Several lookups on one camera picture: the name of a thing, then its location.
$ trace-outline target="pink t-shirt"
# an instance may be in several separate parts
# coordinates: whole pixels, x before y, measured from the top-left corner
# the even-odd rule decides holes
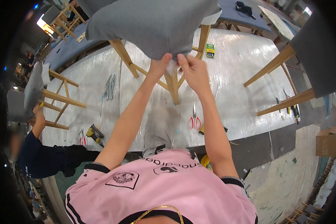
[[[99,164],[86,165],[66,191],[65,208],[74,224],[130,223],[160,205],[176,207],[184,223],[254,224],[256,209],[238,184],[243,186],[238,179],[219,179],[185,150],[165,150],[112,171]],[[146,217],[154,215],[180,223],[170,208]]]

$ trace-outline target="window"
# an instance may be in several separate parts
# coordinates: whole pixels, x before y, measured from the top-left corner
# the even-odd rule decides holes
[[[304,12],[307,13],[308,15],[312,14],[312,11],[309,9],[309,7],[306,7]]]
[[[52,37],[52,34],[54,33],[54,31],[51,29],[51,27],[45,23],[44,20],[42,20],[42,17],[44,16],[44,14],[42,14],[42,16],[40,17],[39,20],[37,20],[36,24],[43,29],[50,37]]]

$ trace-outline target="black sleeve stripe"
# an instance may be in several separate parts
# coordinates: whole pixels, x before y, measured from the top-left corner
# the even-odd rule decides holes
[[[64,205],[65,205],[65,210],[66,210],[67,215],[71,218],[73,224],[77,224],[76,221],[75,221],[75,219],[74,219],[73,216],[71,215],[71,213],[68,212],[68,210],[67,210],[67,207],[66,207],[66,198],[65,198],[65,202],[64,202],[64,203],[65,203]]]
[[[67,194],[67,207],[71,209],[72,213],[76,216],[77,221],[79,224],[86,224],[82,222],[80,215],[76,212],[76,210],[73,208],[73,206],[70,204],[70,194]]]
[[[87,164],[85,165],[84,169],[94,169],[103,173],[110,172],[110,169],[108,169],[105,166],[99,165],[99,164]]]
[[[221,179],[225,184],[227,183],[231,183],[231,184],[235,184],[235,185],[238,185],[238,186],[241,186],[242,188],[244,188],[244,185],[242,184],[241,181],[237,180],[237,179],[234,179],[234,178],[222,178]]]

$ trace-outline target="black cable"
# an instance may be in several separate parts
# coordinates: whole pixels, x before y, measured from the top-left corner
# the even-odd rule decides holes
[[[249,18],[249,17],[250,17],[250,16],[242,16],[239,12],[240,12],[240,11],[237,10],[237,13],[238,13],[239,16],[241,16],[241,17],[244,17],[244,18]]]

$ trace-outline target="gray pants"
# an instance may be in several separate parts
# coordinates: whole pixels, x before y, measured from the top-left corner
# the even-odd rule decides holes
[[[165,145],[157,153],[171,148],[190,150],[172,146],[172,120],[177,113],[173,108],[154,108],[148,114],[147,124],[144,132],[143,157],[147,158],[155,154],[157,147]]]

